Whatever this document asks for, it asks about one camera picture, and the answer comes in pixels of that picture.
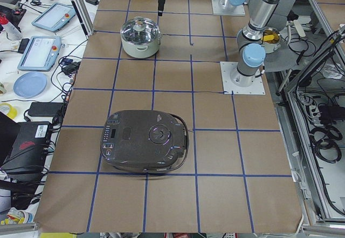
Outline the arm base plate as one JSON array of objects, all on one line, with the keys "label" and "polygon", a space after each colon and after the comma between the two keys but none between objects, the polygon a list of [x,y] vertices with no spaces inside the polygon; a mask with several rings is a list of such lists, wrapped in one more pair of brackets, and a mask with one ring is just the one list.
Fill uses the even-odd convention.
[{"label": "arm base plate", "polygon": [[245,16],[244,2],[246,0],[211,0],[214,15]]},{"label": "arm base plate", "polygon": [[223,92],[235,95],[265,95],[262,75],[257,69],[254,76],[243,76],[237,62],[220,62]]}]

